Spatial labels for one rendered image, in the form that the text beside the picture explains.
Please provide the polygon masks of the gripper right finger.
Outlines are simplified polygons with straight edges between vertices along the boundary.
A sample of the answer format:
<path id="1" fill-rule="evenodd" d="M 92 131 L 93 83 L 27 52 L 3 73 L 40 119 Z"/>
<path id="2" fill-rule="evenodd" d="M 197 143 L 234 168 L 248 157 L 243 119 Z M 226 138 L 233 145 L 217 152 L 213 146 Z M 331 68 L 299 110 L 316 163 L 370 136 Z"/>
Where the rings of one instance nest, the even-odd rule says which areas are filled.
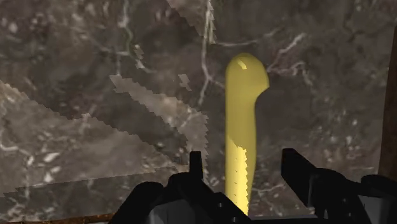
<path id="1" fill-rule="evenodd" d="M 355 182 L 293 148 L 282 150 L 281 176 L 319 224 L 397 224 L 397 181 L 369 174 Z"/>

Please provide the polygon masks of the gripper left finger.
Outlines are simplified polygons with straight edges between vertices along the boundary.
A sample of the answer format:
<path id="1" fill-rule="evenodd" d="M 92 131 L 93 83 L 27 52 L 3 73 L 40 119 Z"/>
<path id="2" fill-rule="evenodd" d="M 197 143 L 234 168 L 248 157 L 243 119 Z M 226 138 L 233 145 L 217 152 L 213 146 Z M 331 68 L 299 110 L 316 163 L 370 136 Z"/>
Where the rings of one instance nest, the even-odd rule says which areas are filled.
<path id="1" fill-rule="evenodd" d="M 200 151 L 190 152 L 189 171 L 173 174 L 166 186 L 138 184 L 109 224 L 252 224 L 223 193 L 203 181 Z"/>

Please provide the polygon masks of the long yellow rounded utensil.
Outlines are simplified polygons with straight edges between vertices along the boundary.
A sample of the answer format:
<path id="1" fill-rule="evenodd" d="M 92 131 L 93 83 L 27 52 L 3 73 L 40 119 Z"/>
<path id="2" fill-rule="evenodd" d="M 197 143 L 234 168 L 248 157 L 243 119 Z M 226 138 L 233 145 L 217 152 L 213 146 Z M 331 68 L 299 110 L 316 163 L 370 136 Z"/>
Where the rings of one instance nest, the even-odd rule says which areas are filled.
<path id="1" fill-rule="evenodd" d="M 256 57 L 236 55 L 225 73 L 225 194 L 245 214 L 256 167 L 257 98 L 269 88 L 268 74 Z"/>

